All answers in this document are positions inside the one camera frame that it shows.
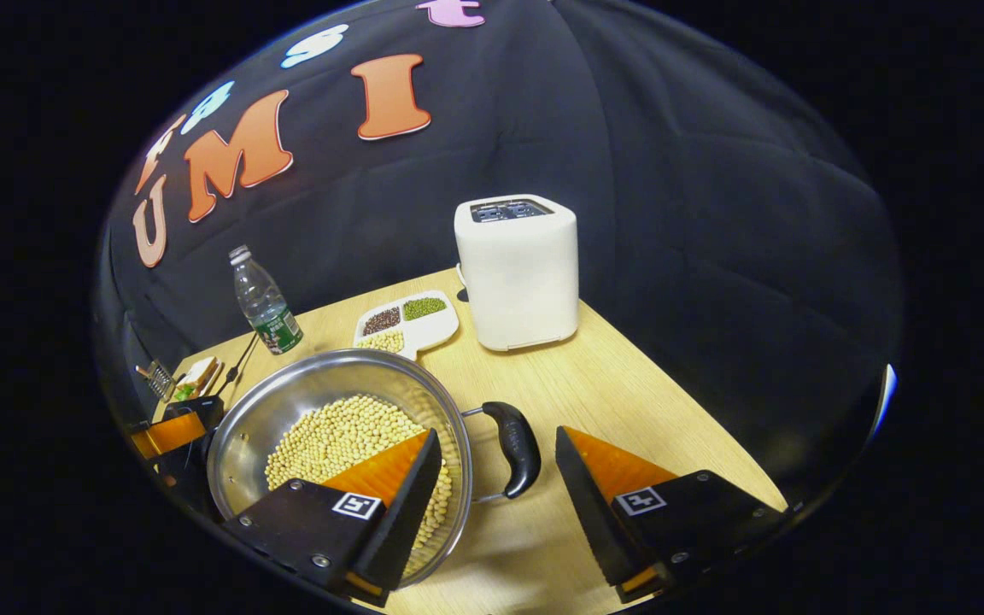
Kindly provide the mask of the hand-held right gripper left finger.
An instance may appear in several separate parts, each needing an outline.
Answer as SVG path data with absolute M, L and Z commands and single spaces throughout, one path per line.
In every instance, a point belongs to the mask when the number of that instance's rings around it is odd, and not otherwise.
M 427 429 L 325 483 L 293 478 L 235 513 L 235 541 L 301 583 L 383 606 L 397 590 L 442 462 Z

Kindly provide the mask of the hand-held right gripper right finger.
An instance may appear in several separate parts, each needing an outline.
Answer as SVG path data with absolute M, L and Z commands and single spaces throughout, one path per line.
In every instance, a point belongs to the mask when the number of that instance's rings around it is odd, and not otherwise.
M 569 425 L 555 431 L 554 456 L 591 556 L 624 604 L 687 592 L 792 520 L 713 468 L 674 472 Z

